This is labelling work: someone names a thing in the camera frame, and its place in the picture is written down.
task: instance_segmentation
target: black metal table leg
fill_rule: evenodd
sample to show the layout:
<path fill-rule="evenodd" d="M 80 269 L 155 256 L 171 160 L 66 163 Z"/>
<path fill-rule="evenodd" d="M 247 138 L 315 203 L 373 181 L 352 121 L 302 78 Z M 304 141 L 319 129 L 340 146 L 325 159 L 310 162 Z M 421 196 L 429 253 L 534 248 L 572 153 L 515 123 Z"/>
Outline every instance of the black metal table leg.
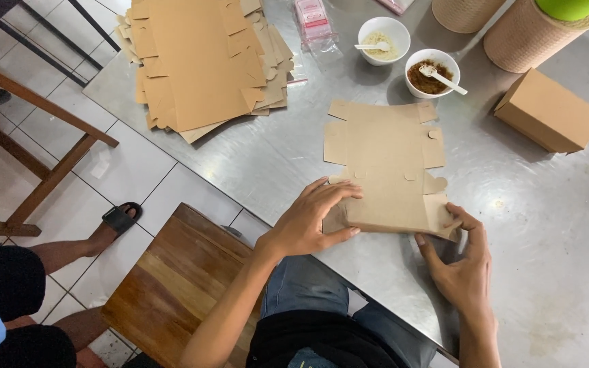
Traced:
<path fill-rule="evenodd" d="M 99 34 L 102 35 L 103 39 L 105 39 L 106 42 L 108 42 L 110 46 L 112 46 L 115 52 L 120 52 L 122 50 L 119 46 L 117 46 L 115 41 L 112 40 L 108 33 L 106 33 L 103 30 L 103 28 L 94 20 L 94 18 L 90 14 L 88 14 L 88 12 L 86 12 L 83 6 L 81 6 L 81 4 L 77 2 L 77 0 L 68 1 L 70 2 L 70 4 L 72 4 L 72 6 L 74 6 L 77 9 L 79 13 L 81 13 L 81 15 L 83 15 L 83 18 L 86 18 L 86 20 L 90 23 L 90 25 L 92 25 L 92 27 L 94 27 L 94 29 L 97 29 L 97 32 L 99 32 Z"/>
<path fill-rule="evenodd" d="M 69 39 L 67 36 L 62 34 L 61 31 L 59 31 L 56 27 L 54 27 L 54 25 L 52 25 L 46 19 L 44 19 L 43 16 L 38 14 L 37 11 L 33 10 L 33 8 L 31 8 L 27 3 L 21 1 L 18 5 L 20 5 L 21 8 L 24 9 L 27 13 L 29 13 L 29 15 L 31 15 L 33 17 L 33 19 L 38 21 L 42 25 L 42 27 L 45 27 L 51 33 L 53 33 L 56 37 L 61 39 L 65 44 L 67 44 L 67 46 L 69 46 L 77 54 L 81 55 L 85 60 L 87 60 L 90 64 L 92 64 L 92 66 L 94 66 L 98 70 L 103 69 L 103 66 L 101 64 L 97 63 L 97 61 L 94 60 L 90 55 L 88 55 L 88 53 L 86 53 L 83 49 L 78 47 L 77 44 L 72 42 L 72 40 Z"/>
<path fill-rule="evenodd" d="M 54 68 L 56 68 L 61 73 L 63 73 L 65 76 L 67 76 L 67 78 L 74 80 L 81 87 L 86 87 L 86 84 L 87 84 L 86 82 L 84 82 L 83 80 L 80 80 L 76 75 L 72 74 L 72 72 L 65 69 L 65 67 L 63 67 L 60 63 L 56 62 L 49 55 L 45 54 L 42 50 L 37 48 L 37 46 L 35 46 L 33 43 L 31 43 L 28 39 L 24 38 L 24 36 L 17 33 L 12 28 L 10 28 L 1 19 L 0 19 L 0 28 L 2 31 L 8 33 L 12 38 L 17 40 L 19 43 L 26 46 L 26 48 L 33 51 L 34 54 L 36 54 L 37 56 L 40 56 L 45 62 L 50 63 Z"/>

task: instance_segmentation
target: white plastic spoon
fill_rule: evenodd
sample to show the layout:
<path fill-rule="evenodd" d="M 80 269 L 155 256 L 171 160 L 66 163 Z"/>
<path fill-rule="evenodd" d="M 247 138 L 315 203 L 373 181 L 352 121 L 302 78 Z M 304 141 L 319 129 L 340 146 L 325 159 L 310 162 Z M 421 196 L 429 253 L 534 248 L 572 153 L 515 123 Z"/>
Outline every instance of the white plastic spoon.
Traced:
<path fill-rule="evenodd" d="M 390 45 L 387 42 L 379 42 L 376 45 L 354 45 L 358 50 L 382 50 L 390 51 Z"/>
<path fill-rule="evenodd" d="M 460 87 L 459 85 L 455 84 L 451 80 L 446 79 L 442 75 L 439 75 L 438 71 L 430 65 L 422 65 L 420 68 L 420 72 L 422 74 L 426 75 L 427 77 L 433 77 L 433 78 L 439 80 L 440 82 L 444 83 L 447 87 L 455 90 L 456 92 L 458 92 L 460 94 L 467 94 L 466 89 Z"/>

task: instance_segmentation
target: white tile floor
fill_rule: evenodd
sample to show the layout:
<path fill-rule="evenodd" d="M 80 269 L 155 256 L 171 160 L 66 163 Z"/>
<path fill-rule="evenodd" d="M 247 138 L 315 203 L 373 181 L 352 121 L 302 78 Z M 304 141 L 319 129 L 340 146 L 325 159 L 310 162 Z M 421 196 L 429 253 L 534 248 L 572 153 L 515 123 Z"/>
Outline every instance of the white tile floor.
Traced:
<path fill-rule="evenodd" d="M 102 65 L 115 56 L 112 47 L 68 1 L 24 1 Z M 112 33 L 116 25 L 114 12 L 123 14 L 131 1 L 79 2 L 103 29 Z M 4 19 L 85 80 L 97 73 L 19 7 Z M 116 120 L 81 94 L 76 83 L 1 30 L 0 71 L 120 142 L 116 149 L 97 143 L 29 218 L 29 223 L 43 230 L 42 234 L 37 238 L 11 239 L 15 244 L 29 247 L 56 240 L 84 239 L 113 204 L 132 200 L 141 203 L 145 211 L 138 225 L 98 257 L 79 259 L 47 276 L 44 303 L 32 315 L 38 323 L 51 324 L 109 297 L 181 202 L 194 206 L 220 225 L 232 225 L 251 246 L 269 229 L 224 193 Z M 0 106 L 0 128 L 50 168 L 82 135 L 76 128 L 17 97 Z M 95 178 L 92 175 L 95 160 L 106 151 L 110 154 L 110 165 L 100 178 Z M 0 147 L 0 221 L 38 183 L 37 177 Z M 90 347 L 110 367 L 121 366 L 139 352 L 114 331 L 107 331 Z"/>

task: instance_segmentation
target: stainless steel table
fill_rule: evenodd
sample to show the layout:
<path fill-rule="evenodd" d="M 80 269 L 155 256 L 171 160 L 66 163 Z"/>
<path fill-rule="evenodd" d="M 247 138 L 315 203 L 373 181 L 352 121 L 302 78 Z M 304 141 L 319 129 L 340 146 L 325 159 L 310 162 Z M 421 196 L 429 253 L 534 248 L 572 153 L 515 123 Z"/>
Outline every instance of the stainless steel table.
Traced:
<path fill-rule="evenodd" d="M 299 36 L 286 1 L 265 1 L 294 50 Z M 344 58 L 317 65 L 308 55 L 307 84 L 288 89 L 288 108 L 241 118 L 188 145 L 176 134 L 150 132 L 134 103 L 135 66 L 118 55 L 84 93 L 259 218 L 274 224 L 310 181 L 337 173 L 324 163 L 323 125 L 332 98 L 369 104 L 415 102 L 404 81 L 405 58 L 372 67 L 351 46 L 361 24 L 392 16 L 371 0 L 327 0 Z M 449 180 L 447 194 L 486 223 L 494 269 L 492 303 L 499 318 L 504 366 L 589 367 L 589 146 L 548 155 L 492 116 L 495 102 L 519 75 L 485 56 L 476 35 L 439 26 L 430 0 L 401 17 L 412 35 L 409 53 L 451 52 L 466 96 L 437 103 L 447 164 L 431 171 Z M 589 101 L 589 32 L 542 64 L 540 71 Z M 406 235 L 360 234 L 315 255 L 369 297 L 455 353 L 455 315 L 432 285 Z"/>

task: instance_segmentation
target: denim jeans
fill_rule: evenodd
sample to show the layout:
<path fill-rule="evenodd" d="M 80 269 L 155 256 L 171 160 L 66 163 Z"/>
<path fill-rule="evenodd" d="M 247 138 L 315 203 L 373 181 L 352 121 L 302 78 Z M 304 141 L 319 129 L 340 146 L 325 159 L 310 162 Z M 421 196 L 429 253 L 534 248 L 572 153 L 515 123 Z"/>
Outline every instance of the denim jeans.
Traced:
<path fill-rule="evenodd" d="M 285 257 L 270 278 L 260 317 L 288 310 L 323 310 L 347 315 L 349 291 L 342 279 L 307 256 Z M 410 368 L 427 368 L 436 352 L 429 340 L 421 340 L 390 320 L 372 303 L 353 314 L 354 320 L 392 348 Z"/>

